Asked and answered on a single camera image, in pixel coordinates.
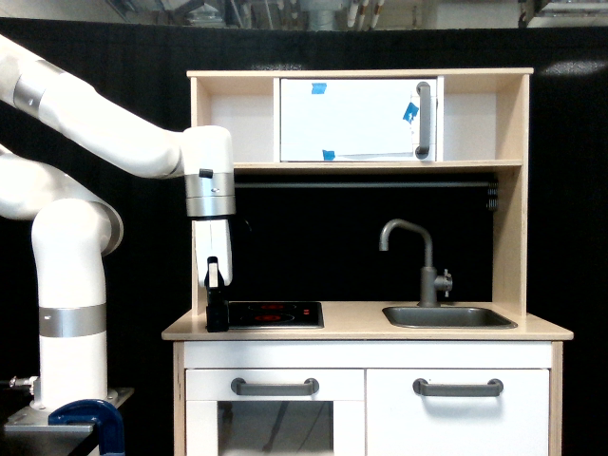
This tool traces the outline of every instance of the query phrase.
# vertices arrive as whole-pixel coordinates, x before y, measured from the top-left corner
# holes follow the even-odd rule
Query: white cabinet door
[[[365,456],[363,370],[186,370],[188,456]]]
[[[414,392],[417,379],[430,386],[499,379],[503,391],[423,396]],[[368,370],[367,419],[369,456],[547,456],[549,371]]]

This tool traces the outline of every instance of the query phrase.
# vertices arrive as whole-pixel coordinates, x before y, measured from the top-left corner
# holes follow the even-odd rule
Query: wooden shelf
[[[529,76],[532,68],[347,71],[189,71],[192,125],[232,135],[236,176],[493,174],[492,303],[526,315]],[[443,93],[438,161],[280,161],[281,79],[437,78]],[[358,125],[365,128],[365,120]],[[193,309],[205,293],[194,279]]]
[[[322,174],[455,174],[495,173],[520,169],[521,160],[493,161],[298,161],[281,163],[235,163],[237,175]]]

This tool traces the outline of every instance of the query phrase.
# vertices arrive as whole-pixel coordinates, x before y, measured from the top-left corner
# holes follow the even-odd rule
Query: oven window
[[[218,455],[333,455],[333,402],[218,402]]]

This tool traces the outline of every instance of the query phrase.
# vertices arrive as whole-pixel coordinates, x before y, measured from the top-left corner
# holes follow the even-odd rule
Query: gray faucet
[[[433,241],[428,231],[420,225],[409,221],[394,218],[389,221],[380,233],[380,251],[389,249],[389,236],[393,228],[403,228],[422,235],[425,240],[425,266],[421,270],[420,280],[420,307],[440,307],[437,302],[437,292],[448,292],[452,289],[452,276],[445,270],[444,275],[437,276],[437,270],[433,267]]]

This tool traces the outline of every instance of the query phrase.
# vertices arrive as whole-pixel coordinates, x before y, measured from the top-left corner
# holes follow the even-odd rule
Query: microwave
[[[282,162],[435,162],[443,79],[281,79]]]

